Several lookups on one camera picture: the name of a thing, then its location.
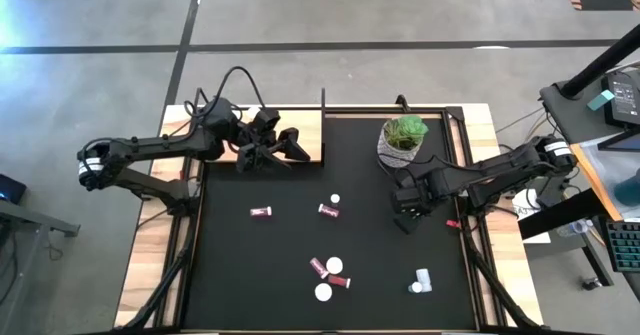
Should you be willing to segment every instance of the gray floor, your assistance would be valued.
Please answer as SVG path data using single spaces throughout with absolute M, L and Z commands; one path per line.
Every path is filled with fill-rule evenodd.
M 0 0 L 0 47 L 176 45 L 189 1 Z M 200 0 L 191 43 L 602 39 L 638 20 L 632 11 L 578 12 L 568 0 Z M 402 93 L 414 103 L 489 103 L 500 128 L 539 107 L 541 87 L 603 50 L 192 53 L 176 103 L 198 86 L 215 92 L 224 71 L 244 65 L 267 103 L 315 103 L 322 87 L 330 103 L 389 103 Z M 76 239 L 53 237 L 65 256 L 51 263 L 43 255 L 16 333 L 112 325 L 140 202 L 118 189 L 84 191 L 75 152 L 99 136 L 155 135 L 174 60 L 173 53 L 0 55 L 0 172 L 30 187 L 26 206 L 82 224 Z M 231 77 L 226 96 L 255 103 L 241 75 Z M 519 144 L 534 120 L 499 140 Z M 585 264 L 581 253 L 531 262 L 545 323 L 636 333 L 640 306 L 624 280 L 582 292 L 575 279 L 590 275 Z

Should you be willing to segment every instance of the monitor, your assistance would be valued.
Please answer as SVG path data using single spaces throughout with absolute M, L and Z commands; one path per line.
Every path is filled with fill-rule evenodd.
M 640 152 L 640 126 L 599 143 L 598 150 Z

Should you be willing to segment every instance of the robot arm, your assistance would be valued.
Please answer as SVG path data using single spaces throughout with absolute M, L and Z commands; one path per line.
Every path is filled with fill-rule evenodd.
M 567 175 L 576 163 L 566 142 L 547 136 L 468 167 L 448 164 L 416 174 L 404 179 L 391 196 L 398 214 L 394 221 L 410 234 L 424 216 L 464 191 L 468 194 L 465 213 L 475 215 L 495 204 L 501 194 L 521 189 L 537 176 Z
M 190 200 L 186 181 L 162 181 L 128 166 L 136 161 L 183 156 L 213 161 L 224 154 L 223 141 L 238 147 L 236 168 L 240 172 L 265 165 L 289 167 L 274 156 L 276 152 L 284 153 L 287 159 L 309 161 L 298 145 L 297 129 L 285 129 L 276 139 L 274 128 L 279 120 L 277 110 L 263 108 L 251 122 L 243 123 L 233 114 L 231 103 L 219 98 L 196 113 L 187 135 L 98 139 L 85 146 L 77 154 L 80 184 L 89 191 L 115 185 L 138 197 L 158 197 L 170 209 L 169 214 L 183 215 Z

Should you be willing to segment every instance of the keyboard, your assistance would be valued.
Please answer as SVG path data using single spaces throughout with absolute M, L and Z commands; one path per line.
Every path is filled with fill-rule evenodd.
M 640 272 L 640 223 L 607 220 L 603 225 L 613 271 Z

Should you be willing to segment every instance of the green plant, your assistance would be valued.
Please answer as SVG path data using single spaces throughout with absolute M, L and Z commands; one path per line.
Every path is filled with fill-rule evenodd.
M 416 115 L 389 120 L 384 127 L 387 142 L 398 150 L 411 150 L 420 145 L 427 131 L 427 125 Z

